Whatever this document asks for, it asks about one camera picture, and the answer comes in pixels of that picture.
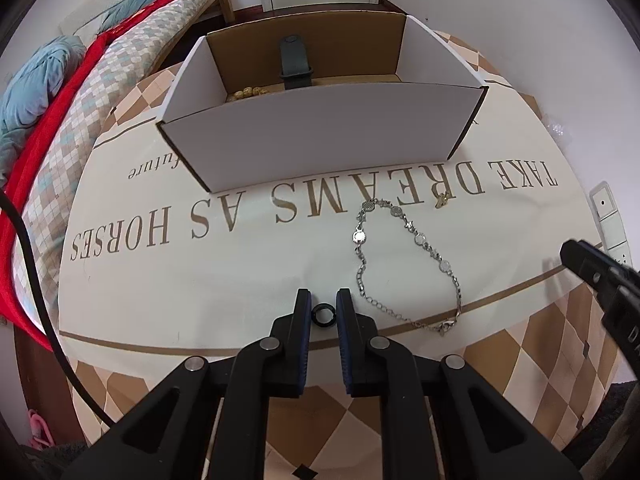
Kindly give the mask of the small gold earring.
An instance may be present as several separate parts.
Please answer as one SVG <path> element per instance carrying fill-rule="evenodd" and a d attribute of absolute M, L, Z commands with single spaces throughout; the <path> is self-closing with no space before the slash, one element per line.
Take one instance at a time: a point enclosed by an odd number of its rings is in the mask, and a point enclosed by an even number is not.
<path fill-rule="evenodd" d="M 449 192 L 438 194 L 436 198 L 435 208 L 440 209 L 442 207 L 445 207 L 451 199 L 452 195 Z"/>

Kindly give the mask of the pink hanger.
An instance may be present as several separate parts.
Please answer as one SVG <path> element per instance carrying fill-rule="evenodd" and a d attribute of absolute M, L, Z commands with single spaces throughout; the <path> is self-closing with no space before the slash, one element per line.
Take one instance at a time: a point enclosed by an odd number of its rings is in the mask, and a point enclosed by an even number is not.
<path fill-rule="evenodd" d="M 44 419 L 35 410 L 28 411 L 28 419 L 30 432 L 32 433 L 29 439 L 29 446 L 38 451 L 52 448 L 54 441 Z"/>

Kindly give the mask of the printed checkered tablecloth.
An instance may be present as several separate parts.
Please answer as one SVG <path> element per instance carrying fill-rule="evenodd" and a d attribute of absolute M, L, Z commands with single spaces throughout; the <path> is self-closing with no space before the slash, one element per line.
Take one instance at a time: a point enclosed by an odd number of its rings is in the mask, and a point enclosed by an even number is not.
<path fill-rule="evenodd" d="M 209 195 L 155 125 L 162 70 L 112 109 L 66 232 L 58 328 L 93 397 L 126 413 L 191 354 L 232 356 L 306 288 L 414 353 L 457 353 L 558 448 L 596 414 L 618 351 L 564 240 L 600 240 L 532 96 L 472 50 L 488 96 L 450 162 L 307 176 Z M 445 207 L 438 194 L 449 192 Z"/>

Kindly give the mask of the white cardboard box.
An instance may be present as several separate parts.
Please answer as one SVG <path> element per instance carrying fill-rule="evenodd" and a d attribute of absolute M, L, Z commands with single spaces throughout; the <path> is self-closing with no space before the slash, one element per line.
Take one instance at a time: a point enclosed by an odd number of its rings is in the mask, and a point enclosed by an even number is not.
<path fill-rule="evenodd" d="M 280 40 L 304 40 L 310 87 L 285 90 Z M 410 162 L 457 151 L 484 79 L 410 15 L 279 15 L 200 38 L 156 124 L 204 190 Z"/>

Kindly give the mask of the light blue duvet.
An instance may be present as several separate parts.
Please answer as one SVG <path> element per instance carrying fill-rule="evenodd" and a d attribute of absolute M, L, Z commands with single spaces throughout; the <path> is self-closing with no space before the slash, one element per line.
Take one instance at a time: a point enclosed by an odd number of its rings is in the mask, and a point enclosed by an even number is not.
<path fill-rule="evenodd" d="M 36 123 L 86 55 L 76 36 L 59 36 L 40 47 L 12 77 L 1 98 L 1 186 Z"/>

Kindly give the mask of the black smart watch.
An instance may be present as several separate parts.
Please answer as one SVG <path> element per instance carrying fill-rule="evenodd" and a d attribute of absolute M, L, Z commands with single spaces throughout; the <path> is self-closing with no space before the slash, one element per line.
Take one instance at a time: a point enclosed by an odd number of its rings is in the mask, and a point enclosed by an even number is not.
<path fill-rule="evenodd" d="M 282 38 L 279 44 L 281 58 L 281 79 L 285 90 L 310 87 L 312 73 L 307 50 L 301 36 L 290 35 Z"/>

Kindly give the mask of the wooden bed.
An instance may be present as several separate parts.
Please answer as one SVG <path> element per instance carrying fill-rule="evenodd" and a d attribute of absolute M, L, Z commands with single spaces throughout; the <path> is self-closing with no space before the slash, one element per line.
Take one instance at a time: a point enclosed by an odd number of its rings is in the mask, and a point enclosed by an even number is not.
<path fill-rule="evenodd" d="M 186 59 L 201 34 L 224 28 L 235 21 L 231 0 L 206 0 L 198 13 L 190 18 L 180 30 L 164 44 L 160 53 L 155 55 L 148 75 L 159 72 Z"/>

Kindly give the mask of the wall socket strip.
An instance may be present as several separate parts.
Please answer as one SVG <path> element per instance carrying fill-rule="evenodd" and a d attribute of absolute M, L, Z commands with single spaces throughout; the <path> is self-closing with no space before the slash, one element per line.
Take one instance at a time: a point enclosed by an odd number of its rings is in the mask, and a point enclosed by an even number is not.
<path fill-rule="evenodd" d="M 634 266 L 620 208 L 608 182 L 602 181 L 589 192 L 589 203 L 596 218 L 603 250 L 617 263 Z"/>

